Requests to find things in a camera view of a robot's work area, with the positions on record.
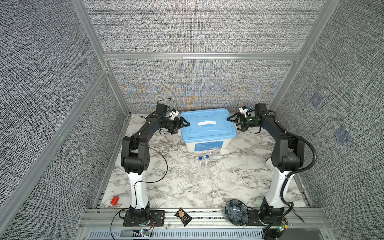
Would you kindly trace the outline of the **blue plastic bin lid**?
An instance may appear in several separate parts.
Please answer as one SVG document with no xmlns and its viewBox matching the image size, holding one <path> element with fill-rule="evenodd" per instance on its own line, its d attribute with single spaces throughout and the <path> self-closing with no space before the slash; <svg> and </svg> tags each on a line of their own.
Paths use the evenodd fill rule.
<svg viewBox="0 0 384 240">
<path fill-rule="evenodd" d="M 227 109 L 183 112 L 181 117 L 190 124 L 181 129 L 185 143 L 221 141 L 237 136 L 236 125 L 227 120 L 230 117 Z"/>
</svg>

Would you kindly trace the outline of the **white plastic storage bin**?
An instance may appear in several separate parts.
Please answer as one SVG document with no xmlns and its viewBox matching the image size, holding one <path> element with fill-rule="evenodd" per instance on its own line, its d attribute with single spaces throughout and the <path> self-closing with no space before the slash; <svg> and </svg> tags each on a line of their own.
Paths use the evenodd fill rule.
<svg viewBox="0 0 384 240">
<path fill-rule="evenodd" d="M 186 144 L 187 150 L 189 152 L 202 152 L 210 150 L 220 150 L 228 146 L 232 139 L 225 139 L 212 142 L 197 142 L 197 143 L 184 143 Z"/>
</svg>

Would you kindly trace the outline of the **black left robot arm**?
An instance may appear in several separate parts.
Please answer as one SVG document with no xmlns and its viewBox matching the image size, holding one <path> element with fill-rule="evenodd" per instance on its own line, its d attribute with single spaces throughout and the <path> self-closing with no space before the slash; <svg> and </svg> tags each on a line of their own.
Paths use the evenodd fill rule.
<svg viewBox="0 0 384 240">
<path fill-rule="evenodd" d="M 160 129 L 176 134 L 179 129 L 191 124 L 183 117 L 167 118 L 165 114 L 151 113 L 145 117 L 145 124 L 132 136 L 122 141 L 121 166 L 128 174 L 132 200 L 128 218 L 147 223 L 151 219 L 150 200 L 147 194 L 146 170 L 150 165 L 149 142 Z"/>
</svg>

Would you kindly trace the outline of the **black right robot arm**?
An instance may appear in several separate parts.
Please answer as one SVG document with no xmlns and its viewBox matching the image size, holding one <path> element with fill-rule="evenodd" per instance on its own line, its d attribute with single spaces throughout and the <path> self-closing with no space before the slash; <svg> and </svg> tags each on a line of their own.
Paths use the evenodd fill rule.
<svg viewBox="0 0 384 240">
<path fill-rule="evenodd" d="M 255 116 L 236 113 L 227 118 L 238 130 L 246 132 L 252 127 L 261 127 L 275 140 L 271 156 L 274 176 L 267 195 L 260 206 L 259 219 L 264 225 L 280 220 L 285 212 L 284 199 L 294 171 L 303 166 L 304 142 L 288 135 L 288 131 L 277 120 L 276 112 L 255 113 Z"/>
</svg>

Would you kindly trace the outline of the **black snack packet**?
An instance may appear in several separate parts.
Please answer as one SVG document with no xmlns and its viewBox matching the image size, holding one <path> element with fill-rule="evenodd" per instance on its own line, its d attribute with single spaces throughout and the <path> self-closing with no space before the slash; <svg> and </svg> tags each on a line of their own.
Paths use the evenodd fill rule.
<svg viewBox="0 0 384 240">
<path fill-rule="evenodd" d="M 183 208 L 179 208 L 175 217 L 178 217 L 182 221 L 184 227 L 186 227 L 193 219 Z"/>
</svg>

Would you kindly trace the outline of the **small red cap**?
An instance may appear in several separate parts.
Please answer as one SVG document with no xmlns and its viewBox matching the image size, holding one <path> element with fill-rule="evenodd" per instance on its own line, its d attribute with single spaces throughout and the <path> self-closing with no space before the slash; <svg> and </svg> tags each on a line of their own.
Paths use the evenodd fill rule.
<svg viewBox="0 0 384 240">
<path fill-rule="evenodd" d="M 119 197 L 114 196 L 111 200 L 111 205 L 116 206 L 119 202 L 119 199 L 120 199 Z"/>
</svg>

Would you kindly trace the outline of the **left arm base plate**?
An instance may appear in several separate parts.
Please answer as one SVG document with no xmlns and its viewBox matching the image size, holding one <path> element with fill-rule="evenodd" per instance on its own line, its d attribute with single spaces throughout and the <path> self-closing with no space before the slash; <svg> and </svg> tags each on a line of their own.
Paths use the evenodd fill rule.
<svg viewBox="0 0 384 240">
<path fill-rule="evenodd" d="M 165 211 L 150 209 L 129 209 L 124 217 L 124 227 L 162 227 Z"/>
</svg>

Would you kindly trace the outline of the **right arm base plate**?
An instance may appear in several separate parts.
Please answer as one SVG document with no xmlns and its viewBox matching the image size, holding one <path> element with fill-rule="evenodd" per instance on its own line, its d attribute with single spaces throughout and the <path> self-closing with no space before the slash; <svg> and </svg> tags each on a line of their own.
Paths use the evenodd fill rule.
<svg viewBox="0 0 384 240">
<path fill-rule="evenodd" d="M 254 227 L 254 226 L 267 226 L 265 225 L 261 220 L 260 220 L 260 216 L 259 216 L 259 210 L 255 210 L 255 209 L 250 209 L 248 208 L 248 221 L 246 223 L 246 225 L 248 227 Z"/>
</svg>

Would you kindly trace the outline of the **black long-handled spoon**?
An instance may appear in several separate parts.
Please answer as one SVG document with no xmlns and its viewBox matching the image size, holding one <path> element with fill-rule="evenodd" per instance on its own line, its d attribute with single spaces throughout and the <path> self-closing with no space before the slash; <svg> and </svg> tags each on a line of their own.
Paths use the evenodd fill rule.
<svg viewBox="0 0 384 240">
<path fill-rule="evenodd" d="M 290 208 L 289 208 L 289 210 L 291 211 L 291 212 L 293 212 L 293 214 L 297 217 L 297 218 L 299 218 L 303 223 L 305 223 L 305 220 L 297 213 L 297 211 L 294 209 L 294 203 L 291 203 L 290 204 Z"/>
</svg>

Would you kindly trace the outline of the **aluminium front rail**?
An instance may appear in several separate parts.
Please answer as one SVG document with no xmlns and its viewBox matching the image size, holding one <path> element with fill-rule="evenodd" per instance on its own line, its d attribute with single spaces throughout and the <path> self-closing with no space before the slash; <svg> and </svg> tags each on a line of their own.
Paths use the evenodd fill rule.
<svg viewBox="0 0 384 240">
<path fill-rule="evenodd" d="M 266 226 L 235 226 L 221 208 L 186 208 L 193 218 L 184 227 L 175 217 L 176 209 L 165 211 L 162 227 L 124 227 L 121 209 L 89 209 L 76 234 L 77 240 L 263 240 Z M 282 240 L 335 240 L 336 234 L 320 208 L 297 208 L 303 223 L 293 213 L 286 216 L 287 227 L 280 224 L 270 228 L 283 231 Z"/>
</svg>

